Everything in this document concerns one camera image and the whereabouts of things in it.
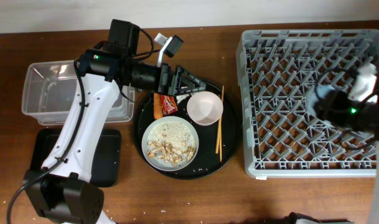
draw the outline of candy wrapper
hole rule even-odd
[[[160,95],[160,101],[162,103],[163,116],[169,115],[178,110],[174,97]]]

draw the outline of carrot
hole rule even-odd
[[[153,93],[153,116],[154,119],[163,117],[162,103],[160,101],[160,95],[157,93]]]

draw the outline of bowl of rice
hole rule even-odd
[[[166,116],[146,128],[141,146],[150,165],[163,171],[177,171],[194,160],[199,137],[188,121]]]

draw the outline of black plate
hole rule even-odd
[[[207,83],[206,90],[211,91],[217,95],[221,94],[221,89]],[[139,155],[144,161],[150,165],[154,170],[166,176],[176,179],[196,179],[209,175],[221,168],[229,159],[235,154],[238,149],[238,143],[241,139],[241,119],[239,117],[240,109],[234,108],[231,104],[230,96],[224,93],[224,111],[222,114],[222,162],[220,162],[220,155],[215,153],[215,145],[217,143],[217,129],[218,122],[210,126],[200,126],[194,123],[186,112],[187,103],[190,97],[186,98],[178,104],[178,111],[173,113],[172,116],[184,118],[192,124],[199,136],[199,151],[197,152],[194,160],[186,167],[177,171],[163,171],[159,170],[148,163],[142,152],[142,137],[146,128],[153,122],[153,94],[146,96],[140,102],[135,117],[134,117],[134,143]]]
[[[37,134],[30,170],[40,170],[43,161],[55,146],[61,129],[43,129]],[[111,187],[119,171],[121,134],[119,130],[102,130],[96,145],[90,183],[96,187]]]

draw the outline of tabletop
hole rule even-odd
[[[147,31],[153,37],[158,32],[178,35],[184,44],[175,57],[165,57],[165,61],[225,85],[225,91],[240,102],[235,50],[241,33],[250,29],[379,29],[379,21]],[[108,30],[0,34],[0,223],[5,223],[8,202],[30,166],[36,135],[46,128],[21,112],[28,66],[34,62],[73,60],[107,36]],[[149,41],[141,36],[138,52],[149,48]],[[155,63],[156,56],[147,62]],[[134,148],[132,122],[107,127],[120,130],[122,135],[117,184],[102,189],[104,211],[116,222],[243,223],[297,212],[320,220],[366,223],[372,178],[255,180],[245,173],[240,144],[235,156],[216,173],[196,180],[176,180],[155,172],[141,159]],[[26,194],[15,203],[12,220],[51,223],[36,215]]]

